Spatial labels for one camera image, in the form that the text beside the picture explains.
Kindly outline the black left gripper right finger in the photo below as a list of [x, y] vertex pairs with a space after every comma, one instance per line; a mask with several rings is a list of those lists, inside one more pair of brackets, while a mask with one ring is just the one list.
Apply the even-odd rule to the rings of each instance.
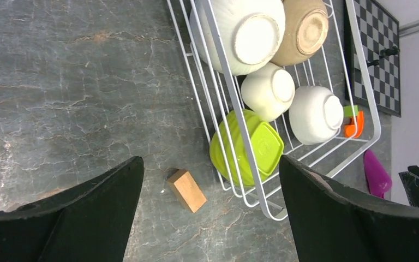
[[384, 200], [282, 156], [279, 178], [300, 261], [419, 261], [419, 207]]

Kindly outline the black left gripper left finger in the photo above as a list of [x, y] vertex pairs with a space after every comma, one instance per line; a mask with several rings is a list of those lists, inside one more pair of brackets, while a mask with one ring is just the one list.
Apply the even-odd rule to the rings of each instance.
[[135, 156], [77, 186], [0, 211], [0, 261], [122, 261], [144, 173]]

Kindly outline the tan ceramic floral bowl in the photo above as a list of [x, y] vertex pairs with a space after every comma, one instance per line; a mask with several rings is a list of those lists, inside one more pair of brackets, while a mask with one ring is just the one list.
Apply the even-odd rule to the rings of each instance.
[[285, 32], [271, 62], [292, 66], [311, 58], [327, 38], [329, 21], [322, 0], [283, 1]]

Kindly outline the large white ribbed bowl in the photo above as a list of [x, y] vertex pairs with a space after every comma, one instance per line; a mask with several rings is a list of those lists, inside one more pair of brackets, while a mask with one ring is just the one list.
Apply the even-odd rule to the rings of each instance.
[[[282, 1], [211, 1], [211, 6], [232, 75], [252, 73], [273, 58], [285, 32]], [[202, 1], [195, 1], [189, 22], [200, 59], [222, 72]]]

